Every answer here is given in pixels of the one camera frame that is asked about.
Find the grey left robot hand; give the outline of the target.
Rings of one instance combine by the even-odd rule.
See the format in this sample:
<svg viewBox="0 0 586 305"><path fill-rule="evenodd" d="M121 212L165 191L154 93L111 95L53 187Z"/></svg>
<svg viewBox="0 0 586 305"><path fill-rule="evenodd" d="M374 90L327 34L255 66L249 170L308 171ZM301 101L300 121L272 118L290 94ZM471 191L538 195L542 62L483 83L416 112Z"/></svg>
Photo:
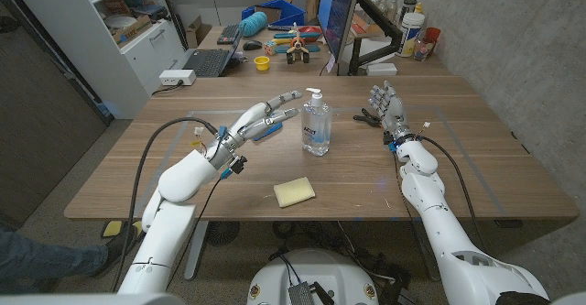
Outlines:
<svg viewBox="0 0 586 305"><path fill-rule="evenodd" d="M217 140L212 142L211 152L206 155L206 158L216 169L219 169L247 140L259 137L273 125L296 116L297 108L280 110L279 107L301 97L300 91L291 91L253 105L229 125Z"/></svg>

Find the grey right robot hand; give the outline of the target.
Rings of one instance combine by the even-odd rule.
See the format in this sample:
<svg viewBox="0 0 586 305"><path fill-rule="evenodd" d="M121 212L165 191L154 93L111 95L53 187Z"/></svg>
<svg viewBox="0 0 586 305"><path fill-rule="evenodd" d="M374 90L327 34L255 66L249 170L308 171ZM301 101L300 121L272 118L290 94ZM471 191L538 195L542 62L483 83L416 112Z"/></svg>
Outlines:
<svg viewBox="0 0 586 305"><path fill-rule="evenodd" d="M402 101L390 82L384 81L382 86L374 85L370 94L369 103L381 119L381 125L392 142L403 142L412 136Z"/></svg>

